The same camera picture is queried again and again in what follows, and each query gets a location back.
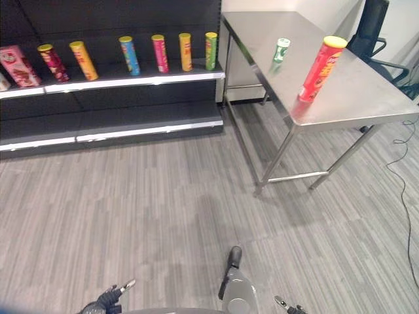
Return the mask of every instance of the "blue chip can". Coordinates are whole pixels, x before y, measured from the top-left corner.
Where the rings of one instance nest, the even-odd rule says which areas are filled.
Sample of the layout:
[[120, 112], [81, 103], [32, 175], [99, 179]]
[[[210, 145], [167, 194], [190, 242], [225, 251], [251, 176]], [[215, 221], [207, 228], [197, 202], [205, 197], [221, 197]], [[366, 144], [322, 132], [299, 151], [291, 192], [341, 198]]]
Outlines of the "blue chip can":
[[122, 52], [131, 75], [139, 75], [139, 65], [137, 61], [136, 51], [131, 36], [123, 36], [119, 38]]

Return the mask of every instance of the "small green can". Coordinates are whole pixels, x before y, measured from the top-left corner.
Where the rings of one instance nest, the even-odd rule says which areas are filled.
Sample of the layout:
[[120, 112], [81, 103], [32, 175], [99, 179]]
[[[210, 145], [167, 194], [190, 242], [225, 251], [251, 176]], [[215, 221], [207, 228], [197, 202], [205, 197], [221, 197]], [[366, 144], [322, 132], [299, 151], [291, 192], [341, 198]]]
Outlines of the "small green can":
[[274, 54], [274, 62], [281, 63], [283, 61], [283, 57], [286, 55], [289, 44], [291, 41], [286, 38], [279, 38], [276, 42], [276, 50]]
[[205, 59], [208, 71], [215, 68], [215, 55], [217, 53], [217, 33], [205, 33]]

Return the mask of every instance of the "shelf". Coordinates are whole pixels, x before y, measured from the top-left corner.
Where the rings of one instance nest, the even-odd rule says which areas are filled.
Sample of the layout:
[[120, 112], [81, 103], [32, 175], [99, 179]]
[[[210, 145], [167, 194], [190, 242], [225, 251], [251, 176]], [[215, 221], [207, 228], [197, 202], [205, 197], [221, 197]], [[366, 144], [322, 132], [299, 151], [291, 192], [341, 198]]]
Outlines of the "shelf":
[[5, 92], [0, 92], [0, 99], [121, 86], [159, 85], [225, 78], [225, 74], [218, 63], [213, 71], [207, 71], [205, 69], [205, 59], [193, 59], [192, 64], [194, 67], [193, 70], [184, 72], [180, 68], [180, 60], [175, 60], [169, 63], [170, 72], [164, 74], [159, 73], [154, 65], [141, 63], [141, 74], [135, 77], [128, 73], [125, 63], [97, 65], [96, 70], [100, 78], [93, 81], [86, 81], [79, 68], [69, 68], [67, 69], [70, 76], [68, 83], [57, 83], [51, 73], [43, 73], [44, 85], [34, 88], [14, 87]]
[[10, 152], [142, 135], [218, 133], [223, 119], [214, 101], [200, 101], [7, 120], [1, 129], [0, 152]]

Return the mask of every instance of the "black shelving unit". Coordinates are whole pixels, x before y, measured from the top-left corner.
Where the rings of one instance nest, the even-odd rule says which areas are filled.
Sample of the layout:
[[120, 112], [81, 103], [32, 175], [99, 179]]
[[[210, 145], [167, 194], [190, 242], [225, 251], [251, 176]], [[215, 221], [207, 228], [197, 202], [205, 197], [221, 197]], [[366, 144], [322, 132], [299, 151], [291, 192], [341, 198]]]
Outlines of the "black shelving unit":
[[[42, 6], [2, 1], [1, 46], [18, 44], [43, 81], [39, 87], [0, 92], [1, 157], [221, 132], [215, 80], [225, 74], [219, 64], [213, 71], [204, 66], [204, 33], [219, 29], [220, 8], [221, 0], [51, 0]], [[55, 12], [58, 16], [47, 18]], [[179, 60], [177, 35], [184, 31], [192, 33], [189, 72], [181, 70]], [[167, 74], [156, 70], [153, 33], [166, 37]], [[121, 35], [134, 38], [140, 76], [128, 73], [117, 40]], [[74, 40], [86, 43], [98, 80], [84, 79], [68, 48]], [[37, 54], [41, 43], [54, 45], [68, 83], [54, 80]]]

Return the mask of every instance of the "black chair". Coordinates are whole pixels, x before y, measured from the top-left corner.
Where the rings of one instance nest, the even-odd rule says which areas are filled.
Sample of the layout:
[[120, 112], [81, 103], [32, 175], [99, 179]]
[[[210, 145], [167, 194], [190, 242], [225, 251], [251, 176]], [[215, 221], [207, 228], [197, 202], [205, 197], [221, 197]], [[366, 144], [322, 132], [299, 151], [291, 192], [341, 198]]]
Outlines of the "black chair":
[[[387, 13], [388, 4], [388, 0], [365, 0], [365, 6], [361, 20], [359, 21], [358, 29], [348, 43], [348, 49], [375, 71], [380, 73], [386, 80], [396, 85], [397, 82], [408, 75], [409, 69], [402, 65], [372, 59], [374, 55], [383, 50], [387, 45], [386, 40], [378, 37], [378, 35], [380, 34]], [[382, 43], [382, 45], [374, 51], [377, 42]], [[385, 67], [401, 69], [402, 72], [393, 78]]]

